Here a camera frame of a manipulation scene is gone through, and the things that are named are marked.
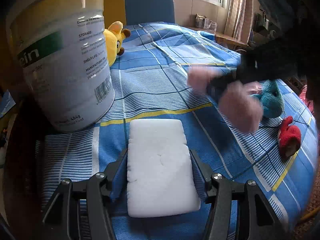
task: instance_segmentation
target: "bed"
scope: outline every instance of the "bed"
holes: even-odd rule
[[[286,230],[292,230],[304,210],[317,166],[315,119],[296,94],[277,80],[284,97],[281,117],[262,119],[260,126],[277,126],[292,115],[302,134],[300,150],[288,160],[280,158],[277,129],[260,128],[242,134],[219,113],[216,101],[196,94],[187,85],[188,68],[201,65],[228,72],[240,55],[218,45],[214,35],[172,23],[128,25],[125,53],[111,66],[115,101],[94,125],[70,134],[49,134],[37,142],[44,149],[42,207],[63,178],[87,179],[103,171],[126,147],[129,122],[137,118],[173,118],[182,121],[188,147],[200,159],[231,180],[254,179],[263,190]],[[118,240],[201,239],[210,205],[197,212],[171,217],[137,219],[127,213],[126,191],[114,203],[110,215]],[[89,239],[85,213],[82,234]],[[228,239],[236,227],[236,202]]]

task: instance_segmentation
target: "white metal can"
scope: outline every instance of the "white metal can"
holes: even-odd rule
[[[59,131],[94,123],[114,100],[102,12],[103,0],[41,0],[11,24],[25,80]]]

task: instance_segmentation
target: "teal stuffed toy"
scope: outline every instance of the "teal stuffed toy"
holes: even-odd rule
[[[260,100],[264,117],[276,118],[282,114],[284,110],[283,96],[275,80],[265,81],[262,86],[262,93],[252,96]]]

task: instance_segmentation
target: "green label stripe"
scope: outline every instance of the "green label stripe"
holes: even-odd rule
[[[62,48],[63,44],[61,33],[55,32],[31,44],[29,47],[21,51],[17,55],[17,58],[21,67],[25,68]]]

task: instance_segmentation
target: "rectangular white block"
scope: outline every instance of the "rectangular white block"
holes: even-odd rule
[[[170,216],[200,209],[180,120],[130,122],[127,179],[131,217]]]

